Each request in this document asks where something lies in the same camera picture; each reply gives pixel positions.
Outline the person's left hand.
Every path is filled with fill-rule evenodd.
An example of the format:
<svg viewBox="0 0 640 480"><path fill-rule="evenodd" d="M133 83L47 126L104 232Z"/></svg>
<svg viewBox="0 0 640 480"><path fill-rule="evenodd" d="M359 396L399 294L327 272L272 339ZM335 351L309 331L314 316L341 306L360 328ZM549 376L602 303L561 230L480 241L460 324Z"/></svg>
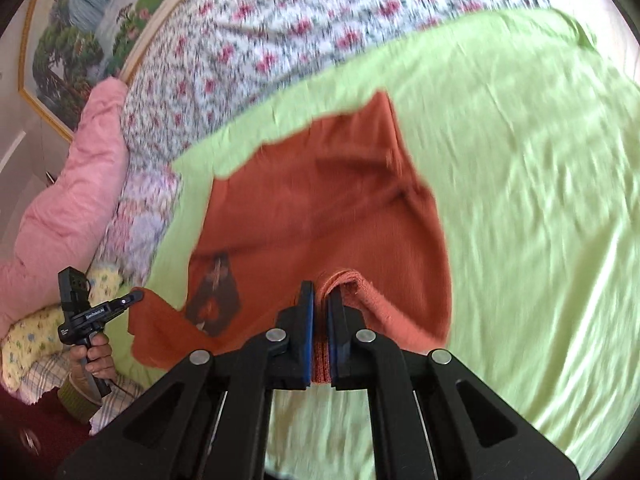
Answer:
<svg viewBox="0 0 640 480"><path fill-rule="evenodd" d="M68 350L67 356L70 360L70 372L91 375L96 379L116 379L112 347L107 336L102 333L91 338L90 347L78 344Z"/></svg>

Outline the green sleeve cuff forearm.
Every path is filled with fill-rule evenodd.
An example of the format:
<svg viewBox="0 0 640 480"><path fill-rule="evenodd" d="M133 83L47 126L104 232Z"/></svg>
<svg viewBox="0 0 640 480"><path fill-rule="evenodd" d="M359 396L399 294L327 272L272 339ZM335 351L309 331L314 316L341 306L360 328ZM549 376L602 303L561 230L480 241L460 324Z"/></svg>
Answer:
<svg viewBox="0 0 640 480"><path fill-rule="evenodd" d="M88 424L102 408L102 396L94 378L70 372L58 389L58 400L73 419Z"/></svg>

